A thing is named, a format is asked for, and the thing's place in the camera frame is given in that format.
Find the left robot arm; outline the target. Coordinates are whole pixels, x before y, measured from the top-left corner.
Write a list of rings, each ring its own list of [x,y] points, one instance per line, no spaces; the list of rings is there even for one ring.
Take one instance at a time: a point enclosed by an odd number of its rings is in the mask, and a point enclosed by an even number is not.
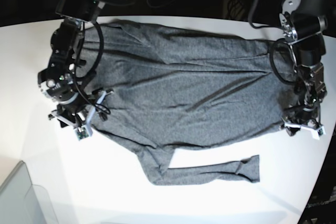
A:
[[[324,66],[321,57],[326,54],[323,31],[328,27],[327,12],[331,0],[285,0],[279,15],[283,38],[271,47],[269,61],[276,77],[292,86],[297,96],[295,106],[284,109],[282,127],[290,136],[298,131],[309,131],[318,140],[325,135],[321,123],[321,103],[327,95]],[[282,77],[276,69],[276,48],[288,49],[295,72],[295,80]]]

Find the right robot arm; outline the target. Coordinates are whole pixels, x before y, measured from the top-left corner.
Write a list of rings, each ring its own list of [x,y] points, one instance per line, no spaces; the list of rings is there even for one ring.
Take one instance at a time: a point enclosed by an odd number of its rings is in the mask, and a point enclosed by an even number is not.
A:
[[[56,118],[61,127],[73,128],[80,139],[92,135],[91,120],[96,112],[103,117],[110,114],[102,104],[107,96],[105,90],[85,93],[85,87],[96,76],[102,58],[104,38],[97,18],[106,3],[105,0],[59,1],[56,14],[63,17],[63,21],[50,39],[52,53],[48,66],[37,75],[41,93],[57,103],[49,119]],[[86,65],[86,61],[80,58],[86,23],[91,23],[96,29],[99,49],[91,68],[83,77],[78,77],[77,69]]]

